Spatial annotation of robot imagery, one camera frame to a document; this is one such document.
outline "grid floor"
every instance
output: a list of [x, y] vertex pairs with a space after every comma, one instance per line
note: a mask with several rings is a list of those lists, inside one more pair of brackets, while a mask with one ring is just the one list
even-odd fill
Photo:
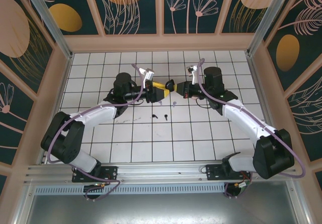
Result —
[[[74, 113], [97, 105], [113, 87], [119, 72], [128, 72], [140, 83], [132, 63], [152, 68], [154, 81], [173, 79], [180, 83], [190, 80], [186, 67], [200, 58], [205, 58], [203, 68], [221, 68], [225, 88], [264, 119], [243, 51], [78, 53], [74, 55], [60, 110]], [[198, 103], [207, 107], [205, 100]], [[176, 92], [160, 103], [129, 106], [120, 117], [85, 131], [82, 149], [102, 163], [221, 160], [235, 152], [254, 152], [251, 141], [234, 123]]]

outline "metal floor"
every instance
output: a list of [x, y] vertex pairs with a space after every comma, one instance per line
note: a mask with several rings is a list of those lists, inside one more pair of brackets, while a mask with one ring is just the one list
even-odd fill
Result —
[[298, 223], [285, 182], [253, 183], [243, 196], [222, 193], [110, 195], [98, 202], [83, 196], [35, 196], [28, 224], [294, 224]]

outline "dark teal wallpaper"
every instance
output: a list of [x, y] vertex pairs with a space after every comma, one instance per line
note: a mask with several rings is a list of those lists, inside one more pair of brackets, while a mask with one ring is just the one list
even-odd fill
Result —
[[267, 49], [286, 90], [322, 53], [322, 0], [296, 0]]
[[0, 175], [0, 196], [1, 196], [2, 190], [4, 189], [6, 179], [7, 177], [5, 175]]
[[[35, 11], [35, 13], [37, 14], [38, 18], [42, 21], [41, 16], [40, 16], [40, 14], [38, 13], [38, 11], [36, 10], [36, 8], [34, 7], [34, 5], [31, 3], [31, 1], [30, 1], [30, 0], [28, 0], [28, 1], [29, 1], [29, 4], [32, 6], [33, 10]], [[43, 24], [43, 26], [46, 28], [46, 30], [47, 30], [48, 34], [50, 35], [51, 39], [54, 41], [54, 43], [56, 43], [56, 40], [55, 40], [55, 39], [54, 39], [54, 37], [52, 36], [52, 34], [51, 34], [51, 32], [49, 31], [49, 29], [48, 29], [47, 25], [46, 25], [43, 21], [42, 21], [42, 24]]]
[[156, 34], [155, 0], [95, 0], [106, 34]]
[[0, 73], [0, 162], [11, 165], [33, 101]]
[[164, 33], [214, 33], [222, 2], [223, 0], [164, 0]]
[[44, 1], [63, 35], [98, 34], [87, 0]]
[[320, 188], [322, 190], [322, 171], [316, 172], [315, 176], [316, 176], [318, 184], [320, 185]]
[[38, 92], [52, 48], [20, 0], [0, 5], [0, 60]]
[[322, 67], [288, 98], [288, 103], [309, 159], [322, 158]]
[[278, 14], [276, 15], [275, 19], [273, 20], [271, 26], [269, 27], [269, 29], [267, 30], [265, 36], [264, 36], [264, 41], [266, 41], [267, 37], [270, 35], [273, 27], [275, 26], [275, 22], [277, 21], [277, 19], [281, 16], [282, 12], [284, 11], [285, 9], [285, 6], [287, 5], [289, 0], [285, 0], [280, 11], [278, 12]]
[[255, 33], [271, 0], [232, 0], [222, 33]]

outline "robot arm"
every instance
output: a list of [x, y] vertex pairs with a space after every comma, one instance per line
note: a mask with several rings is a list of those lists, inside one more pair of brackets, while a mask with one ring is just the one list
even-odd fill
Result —
[[[221, 168], [226, 176], [229, 176], [231, 172], [250, 171], [257, 172], [262, 178], [268, 179], [294, 165], [293, 155], [265, 131], [265, 128], [271, 130], [292, 148], [290, 135], [285, 129], [277, 131], [275, 128], [256, 118], [265, 126], [263, 128], [240, 109], [229, 105], [222, 105], [209, 99], [203, 94], [198, 85], [197, 67], [190, 66], [187, 70], [193, 80], [192, 82], [177, 84], [175, 86], [177, 93], [184, 98], [198, 97], [200, 99], [207, 99], [212, 109], [234, 122], [247, 134], [254, 145], [254, 154], [238, 152], [223, 159]], [[211, 96], [246, 109], [235, 94], [224, 89], [220, 68], [208, 67], [204, 70], [204, 75], [205, 84], [202, 84], [202, 86]]]
[[[140, 99], [146, 100], [148, 103], [153, 103], [162, 100], [170, 93], [162, 84], [152, 81], [154, 72], [151, 69], [139, 70], [143, 75], [144, 84]], [[70, 115], [64, 112], [57, 113], [42, 139], [41, 147], [48, 151], [54, 136], [61, 126], [70, 118], [79, 115], [59, 135], [53, 145], [51, 154], [63, 163], [71, 164], [97, 177], [100, 174], [101, 163], [80, 148], [84, 130], [122, 115], [127, 109], [127, 106], [103, 106], [108, 103], [124, 104], [127, 101], [134, 100], [139, 95], [141, 89], [141, 86], [137, 86], [128, 73], [118, 74], [113, 83], [113, 87], [107, 97], [98, 105], [100, 108], [96, 110], [85, 115], [82, 115], [82, 113], [73, 113]]]

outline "metal base plate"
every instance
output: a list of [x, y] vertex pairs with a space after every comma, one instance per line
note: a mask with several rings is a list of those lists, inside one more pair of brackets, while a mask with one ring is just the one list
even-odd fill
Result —
[[[223, 171], [221, 164], [217, 165], [206, 165], [207, 180], [243, 180], [244, 177], [241, 172], [231, 171], [228, 176], [226, 176]], [[251, 174], [244, 172], [244, 174], [250, 178]]]
[[[117, 178], [117, 166], [102, 166], [101, 173], [98, 178], [106, 180], [116, 180]], [[98, 180], [94, 180], [88, 176], [83, 175], [78, 170], [73, 169], [73, 175], [71, 181], [73, 183], [86, 183], [86, 182], [96, 182], [100, 183]]]

